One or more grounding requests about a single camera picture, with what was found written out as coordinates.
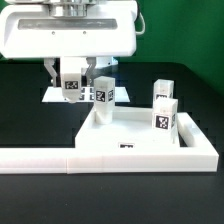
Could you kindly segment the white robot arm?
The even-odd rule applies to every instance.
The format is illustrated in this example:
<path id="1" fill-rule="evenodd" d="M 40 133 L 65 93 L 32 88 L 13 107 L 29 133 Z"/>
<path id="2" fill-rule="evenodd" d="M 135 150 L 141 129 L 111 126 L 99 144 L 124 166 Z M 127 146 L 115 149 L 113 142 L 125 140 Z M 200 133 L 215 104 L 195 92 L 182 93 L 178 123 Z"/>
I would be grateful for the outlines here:
<path id="1" fill-rule="evenodd" d="M 136 0 L 5 0 L 0 11 L 0 54 L 52 62 L 80 58 L 87 70 L 113 64 L 136 50 Z"/>

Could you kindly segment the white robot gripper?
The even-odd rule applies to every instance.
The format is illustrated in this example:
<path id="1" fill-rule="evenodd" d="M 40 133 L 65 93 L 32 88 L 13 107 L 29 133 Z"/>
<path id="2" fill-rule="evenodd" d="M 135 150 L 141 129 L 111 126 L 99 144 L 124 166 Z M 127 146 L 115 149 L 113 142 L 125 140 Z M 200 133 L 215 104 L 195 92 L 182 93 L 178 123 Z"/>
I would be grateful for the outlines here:
<path id="1" fill-rule="evenodd" d="M 14 2 L 0 12 L 0 54 L 11 58 L 45 58 L 51 83 L 58 86 L 55 59 L 87 57 L 87 85 L 96 66 L 95 57 L 131 56 L 136 51 L 135 0 L 97 0 L 83 16 L 62 13 L 59 2 Z"/>

